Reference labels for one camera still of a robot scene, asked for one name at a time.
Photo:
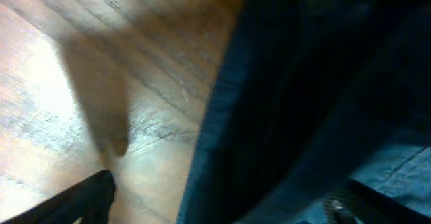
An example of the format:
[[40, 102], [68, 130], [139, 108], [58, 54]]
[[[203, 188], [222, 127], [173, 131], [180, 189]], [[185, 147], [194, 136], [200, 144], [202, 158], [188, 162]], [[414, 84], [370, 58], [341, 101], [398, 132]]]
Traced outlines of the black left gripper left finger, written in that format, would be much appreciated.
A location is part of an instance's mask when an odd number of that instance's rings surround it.
[[109, 170], [101, 170], [3, 224], [107, 224], [116, 184]]

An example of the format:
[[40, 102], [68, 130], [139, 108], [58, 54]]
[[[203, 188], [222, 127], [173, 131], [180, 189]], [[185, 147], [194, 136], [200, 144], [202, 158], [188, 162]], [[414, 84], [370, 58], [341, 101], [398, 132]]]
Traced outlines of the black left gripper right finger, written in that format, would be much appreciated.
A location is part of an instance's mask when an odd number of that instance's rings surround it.
[[329, 224], [430, 224], [428, 216], [355, 180], [328, 193], [322, 202]]

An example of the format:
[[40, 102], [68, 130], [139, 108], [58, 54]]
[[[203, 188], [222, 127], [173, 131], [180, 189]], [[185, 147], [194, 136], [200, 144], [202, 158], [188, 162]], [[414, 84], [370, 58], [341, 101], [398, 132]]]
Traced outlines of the navy blue shorts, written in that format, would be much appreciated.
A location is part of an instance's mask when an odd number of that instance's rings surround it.
[[430, 0], [244, 0], [176, 220], [296, 223], [321, 203], [328, 223], [328, 193], [416, 137], [430, 146]]

